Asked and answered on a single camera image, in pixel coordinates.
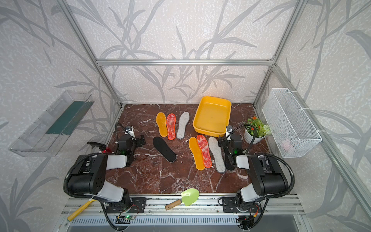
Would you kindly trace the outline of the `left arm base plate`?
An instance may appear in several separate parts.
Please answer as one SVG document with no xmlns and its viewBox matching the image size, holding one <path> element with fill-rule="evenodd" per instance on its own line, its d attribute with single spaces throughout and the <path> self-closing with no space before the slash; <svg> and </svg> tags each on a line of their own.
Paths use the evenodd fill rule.
<svg viewBox="0 0 371 232">
<path fill-rule="evenodd" d="M 105 210 L 108 214 L 110 213 L 144 213 L 146 207 L 146 198 L 145 197 L 134 197 L 131 198 L 128 203 L 118 202 L 118 203 L 109 203 Z"/>
</svg>

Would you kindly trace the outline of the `yellow insole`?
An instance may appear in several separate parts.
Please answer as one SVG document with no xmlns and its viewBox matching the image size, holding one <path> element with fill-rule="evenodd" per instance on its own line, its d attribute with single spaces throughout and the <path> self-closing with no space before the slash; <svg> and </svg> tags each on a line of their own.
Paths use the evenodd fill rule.
<svg viewBox="0 0 371 232">
<path fill-rule="evenodd" d="M 189 148 L 190 148 L 191 153 L 193 155 L 195 165 L 196 165 L 196 169 L 200 170 L 200 171 L 204 170 L 205 166 L 203 164 L 203 155 L 202 155 L 202 152 L 201 152 L 200 147 L 198 145 L 197 138 L 196 137 L 190 137 L 189 141 L 188 141 L 188 145 L 189 145 Z"/>
<path fill-rule="evenodd" d="M 158 126 L 159 134 L 161 137 L 167 137 L 167 125 L 166 125 L 166 116 L 164 113 L 159 112 L 156 116 L 156 123 Z"/>
</svg>

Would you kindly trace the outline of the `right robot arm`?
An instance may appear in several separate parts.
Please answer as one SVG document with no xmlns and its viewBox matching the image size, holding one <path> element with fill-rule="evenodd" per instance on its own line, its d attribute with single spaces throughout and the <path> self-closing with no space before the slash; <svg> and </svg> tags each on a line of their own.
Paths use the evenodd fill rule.
<svg viewBox="0 0 371 232">
<path fill-rule="evenodd" d="M 245 169 L 251 183 L 241 188 L 236 196 L 240 203 L 260 202 L 289 194 L 295 185 L 294 172 L 282 158 L 268 153 L 250 154 L 242 149 L 242 137 L 230 134 L 218 139 L 225 153 L 226 168 Z"/>
</svg>

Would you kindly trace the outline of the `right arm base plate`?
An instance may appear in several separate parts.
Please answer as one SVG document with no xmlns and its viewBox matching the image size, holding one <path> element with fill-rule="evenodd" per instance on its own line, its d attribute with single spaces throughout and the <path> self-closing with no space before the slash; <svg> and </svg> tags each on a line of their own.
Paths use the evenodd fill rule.
<svg viewBox="0 0 371 232">
<path fill-rule="evenodd" d="M 218 204 L 222 206 L 224 213 L 249 213 L 255 214 L 262 211 L 261 204 L 255 202 L 244 202 L 242 199 L 235 197 L 221 197 Z"/>
</svg>

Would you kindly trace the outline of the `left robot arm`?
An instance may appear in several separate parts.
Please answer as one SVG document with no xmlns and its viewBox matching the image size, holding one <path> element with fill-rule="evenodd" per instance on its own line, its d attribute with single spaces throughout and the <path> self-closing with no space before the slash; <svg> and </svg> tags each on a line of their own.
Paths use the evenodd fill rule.
<svg viewBox="0 0 371 232">
<path fill-rule="evenodd" d="M 64 179 L 64 192 L 74 198 L 131 206 L 128 190 L 108 182 L 105 179 L 106 171 L 129 167 L 134 160 L 136 148 L 145 144 L 143 135 L 134 138 L 131 134 L 125 134 L 117 142 L 117 153 L 113 153 L 107 145 L 89 141 L 88 145 L 98 147 L 100 151 L 78 157 Z"/>
</svg>

